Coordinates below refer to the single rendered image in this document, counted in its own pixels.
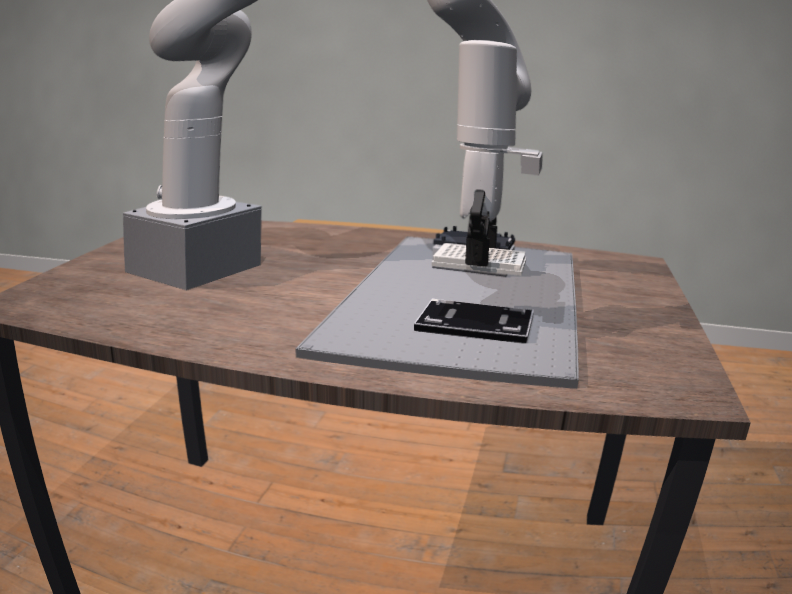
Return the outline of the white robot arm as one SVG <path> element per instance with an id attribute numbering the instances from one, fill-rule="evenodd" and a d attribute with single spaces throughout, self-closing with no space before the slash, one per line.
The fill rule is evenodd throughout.
<path id="1" fill-rule="evenodd" d="M 251 24 L 241 9 L 256 1 L 174 0 L 151 26 L 149 42 L 157 56 L 196 64 L 167 95 L 163 180 L 160 200 L 146 207 L 149 216 L 202 218 L 236 207 L 234 199 L 219 196 L 223 97 L 251 42 Z M 516 111 L 531 97 L 528 71 L 508 22 L 492 0 L 427 1 L 464 41 L 459 44 L 457 141 L 521 154 L 521 173 L 539 175 L 543 152 L 508 147 L 515 146 Z"/>

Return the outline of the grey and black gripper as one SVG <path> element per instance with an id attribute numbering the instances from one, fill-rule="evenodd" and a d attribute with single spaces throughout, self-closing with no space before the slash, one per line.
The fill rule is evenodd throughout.
<path id="1" fill-rule="evenodd" d="M 460 144 L 460 148 L 466 150 L 460 216 L 465 219 L 470 214 L 465 264 L 487 267 L 489 248 L 496 249 L 497 226 L 493 225 L 497 223 L 501 207 L 504 165 L 504 153 L 500 150 L 506 149 L 477 148 L 464 144 Z"/>

